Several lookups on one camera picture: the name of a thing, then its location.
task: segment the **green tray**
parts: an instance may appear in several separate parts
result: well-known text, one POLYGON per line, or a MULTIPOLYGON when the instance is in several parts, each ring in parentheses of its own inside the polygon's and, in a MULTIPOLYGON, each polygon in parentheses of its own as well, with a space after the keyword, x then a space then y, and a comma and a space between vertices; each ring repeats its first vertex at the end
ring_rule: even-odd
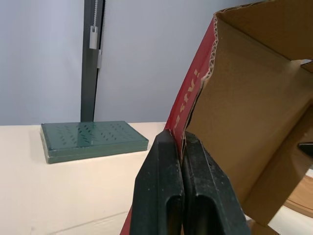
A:
POLYGON ((46 162, 144 151, 148 140, 124 121, 41 124, 46 162))

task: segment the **red printed cardboard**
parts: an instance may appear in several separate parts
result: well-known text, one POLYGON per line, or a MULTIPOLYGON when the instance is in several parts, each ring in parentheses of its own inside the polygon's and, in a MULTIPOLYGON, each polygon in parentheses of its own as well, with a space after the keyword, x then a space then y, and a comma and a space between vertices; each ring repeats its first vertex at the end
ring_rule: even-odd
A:
POLYGON ((297 149, 313 141, 312 63, 301 66, 313 59, 312 10, 270 0, 214 14, 166 123, 181 160, 186 130, 202 141, 255 235, 277 234, 267 224, 313 164, 297 149))

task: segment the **white tabletop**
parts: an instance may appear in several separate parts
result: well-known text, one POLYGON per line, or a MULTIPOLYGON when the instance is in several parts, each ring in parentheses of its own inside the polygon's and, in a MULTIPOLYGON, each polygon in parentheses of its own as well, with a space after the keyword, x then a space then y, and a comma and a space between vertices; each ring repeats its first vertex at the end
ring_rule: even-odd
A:
MULTIPOLYGON (((131 126, 149 150, 164 124, 131 126)), ((39 131, 0 126, 0 234, 119 235, 148 151, 49 165, 39 131)), ((313 234, 313 219, 287 208, 270 225, 282 235, 313 234)))

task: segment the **black clamp jaw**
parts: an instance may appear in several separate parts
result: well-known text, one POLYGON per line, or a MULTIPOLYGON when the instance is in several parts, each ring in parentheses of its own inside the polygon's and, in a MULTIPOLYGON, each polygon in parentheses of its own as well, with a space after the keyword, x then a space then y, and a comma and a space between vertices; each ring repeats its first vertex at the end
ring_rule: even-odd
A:
POLYGON ((156 136, 135 181, 130 235, 249 235, 225 173, 186 132, 180 167, 168 130, 156 136))

